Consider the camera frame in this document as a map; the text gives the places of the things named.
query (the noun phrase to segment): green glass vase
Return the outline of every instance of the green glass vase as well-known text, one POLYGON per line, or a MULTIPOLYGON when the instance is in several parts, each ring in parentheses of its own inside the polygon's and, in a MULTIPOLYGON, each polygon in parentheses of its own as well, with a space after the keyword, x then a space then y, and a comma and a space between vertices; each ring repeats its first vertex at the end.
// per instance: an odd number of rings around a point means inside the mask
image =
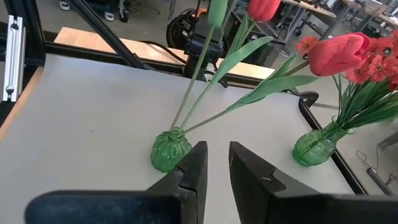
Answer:
POLYGON ((180 128, 173 128, 156 137, 150 154, 150 161, 156 169, 170 172, 191 150, 191 144, 182 133, 180 128))
POLYGON ((336 124, 337 116, 321 130, 310 131, 301 136, 293 150, 293 158, 301 165, 310 167, 326 162, 336 150, 337 142, 352 129, 344 130, 336 124))

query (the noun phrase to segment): black metal frame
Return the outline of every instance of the black metal frame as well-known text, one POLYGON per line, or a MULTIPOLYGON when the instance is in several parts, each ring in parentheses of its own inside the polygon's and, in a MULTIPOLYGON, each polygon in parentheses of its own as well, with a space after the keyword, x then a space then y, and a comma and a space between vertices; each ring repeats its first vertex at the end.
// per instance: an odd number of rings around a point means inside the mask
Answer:
MULTIPOLYGON (((20 16, 24 19, 24 24, 27 29, 27 47, 25 52, 25 63, 28 66, 24 70, 24 87, 29 82, 35 69, 43 67, 45 64, 45 54, 58 54, 69 57, 85 58, 89 60, 96 60, 100 62, 117 63, 121 65, 128 65, 131 67, 139 67, 142 69, 158 70, 164 73, 173 73, 182 75, 183 67, 172 63, 156 62, 153 60, 146 60, 139 58, 132 53, 107 27, 93 10, 82 0, 69 0, 70 4, 76 8, 78 13, 89 25, 97 31, 97 33, 112 47, 118 54, 111 54, 107 52, 100 52, 97 50, 84 49, 80 47, 72 47, 69 45, 56 44, 46 41, 53 40, 56 34, 45 32, 42 30, 40 23, 39 11, 35 0, 4 0, 6 3, 9 15, 20 16)), ((7 24, 0 23, 0 60, 4 61, 5 35, 7 32, 7 24)), ((245 85, 257 85, 261 80, 258 78, 243 77, 241 75, 227 74, 226 80, 228 82, 241 83, 245 85)), ((0 103, 0 126, 3 124, 7 115, 11 112, 15 103, 2 102, 0 103)), ((299 108, 304 118, 307 120, 312 129, 321 129, 321 126, 309 110, 311 105, 299 101, 299 108)), ((332 159, 344 175, 345 179, 356 194, 367 194, 367 191, 361 185, 358 178, 349 168, 346 161, 341 154, 336 151, 332 155, 332 159)))

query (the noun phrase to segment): green flower stem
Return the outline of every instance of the green flower stem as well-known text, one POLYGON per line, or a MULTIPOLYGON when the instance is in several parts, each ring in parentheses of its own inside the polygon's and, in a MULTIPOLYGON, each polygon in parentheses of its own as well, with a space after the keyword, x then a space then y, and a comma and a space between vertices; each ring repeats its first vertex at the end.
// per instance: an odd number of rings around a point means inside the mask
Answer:
POLYGON ((203 125, 209 123, 210 121, 213 121, 213 120, 219 118, 220 116, 223 116, 224 114, 226 114, 228 112, 231 112, 231 110, 224 110, 223 112, 221 112, 221 113, 219 113, 217 115, 214 115, 213 117, 207 119, 206 121, 203 121, 203 122, 201 122, 201 123, 199 123, 199 124, 197 124, 195 126, 192 126, 191 128, 188 128, 186 131, 184 131, 183 134, 187 134, 188 132, 190 132, 190 131, 192 131, 192 130, 194 130, 196 128, 199 128, 200 126, 203 126, 203 125))
POLYGON ((196 107, 199 105, 199 102, 201 101, 201 99, 206 95, 206 93, 209 91, 209 89, 213 86, 212 83, 209 83, 206 88, 202 91, 202 93, 200 94, 200 96, 198 97, 198 99, 196 100, 196 102, 193 104, 191 110, 189 111, 187 117, 185 118, 184 122, 181 125, 181 129, 184 129, 185 125, 187 124, 189 118, 191 117, 193 111, 196 109, 196 107))
POLYGON ((244 40, 248 37, 248 35, 250 34, 250 31, 251 30, 253 30, 253 27, 255 26, 257 24, 257 22, 256 21, 253 21, 251 24, 250 24, 250 26, 249 26, 249 28, 248 28, 248 31, 246 31, 246 33, 242 36, 242 45, 243 45, 243 43, 244 43, 244 40))
POLYGON ((301 63, 300 65, 297 65, 296 67, 290 69, 288 72, 285 73, 284 77, 287 77, 289 75, 294 74, 295 72, 298 72, 299 70, 306 67, 307 65, 309 65, 308 60, 306 60, 305 62, 301 63))
POLYGON ((182 99, 182 103, 180 105, 180 108, 177 111, 177 114, 175 115, 175 118, 174 118, 174 121, 172 123, 172 126, 170 127, 170 130, 175 126, 175 123, 177 123, 178 118, 181 115, 182 109, 185 106, 185 103, 187 102, 188 96, 189 96, 189 94, 190 94, 190 92, 192 90, 193 84, 194 84, 195 80, 197 79, 197 76, 198 76, 199 70, 200 70, 200 65, 203 63, 203 59, 205 59, 205 56, 206 56, 206 53, 207 53, 207 48, 209 47, 211 36, 213 35, 213 31, 214 31, 214 27, 210 27, 209 33, 207 33, 205 44, 203 46, 203 49, 200 52, 198 63, 196 65, 196 67, 195 67, 195 70, 193 71, 191 82, 189 83, 188 89, 185 92, 185 95, 184 95, 184 97, 182 99))

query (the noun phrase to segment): tulip leaf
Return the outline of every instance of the tulip leaf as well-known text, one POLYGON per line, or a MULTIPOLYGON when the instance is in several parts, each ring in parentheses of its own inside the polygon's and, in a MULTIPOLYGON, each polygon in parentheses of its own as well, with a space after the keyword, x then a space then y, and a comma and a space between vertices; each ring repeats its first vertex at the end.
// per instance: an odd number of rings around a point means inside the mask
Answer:
POLYGON ((278 93, 282 90, 288 90, 296 86, 306 85, 308 83, 314 82, 316 79, 318 78, 310 75, 292 75, 271 80, 264 80, 254 90, 227 108, 227 110, 231 111, 238 109, 242 106, 262 100, 272 93, 278 93))
POLYGON ((240 61, 245 59, 251 53, 253 53, 256 49, 263 46, 264 44, 270 42, 272 37, 261 37, 257 40, 254 40, 239 50, 235 51, 228 57, 226 57, 218 67, 217 72, 214 74, 213 79, 211 79, 211 84, 214 85, 218 83, 218 81, 227 73, 229 72, 235 65, 237 65, 240 61))
POLYGON ((274 72, 272 72, 267 80, 284 77, 285 74, 290 70, 290 67, 293 65, 295 59, 296 55, 291 55, 284 63, 282 63, 282 65, 280 65, 274 72))
POLYGON ((239 26, 238 31, 235 34, 234 40, 229 47, 228 53, 226 54, 226 57, 228 57, 230 54, 233 52, 237 51, 239 47, 241 46, 241 39, 243 38, 243 35, 246 33, 248 30, 249 26, 249 16, 247 14, 244 15, 241 25, 239 26))

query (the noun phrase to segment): metal bracket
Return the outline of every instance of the metal bracket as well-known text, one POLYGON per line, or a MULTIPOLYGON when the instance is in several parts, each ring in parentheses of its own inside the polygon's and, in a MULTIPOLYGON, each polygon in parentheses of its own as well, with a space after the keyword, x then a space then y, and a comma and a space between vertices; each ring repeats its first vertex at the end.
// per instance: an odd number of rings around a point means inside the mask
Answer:
POLYGON ((8 17, 3 101, 17 101, 22 92, 26 30, 21 17, 8 17))

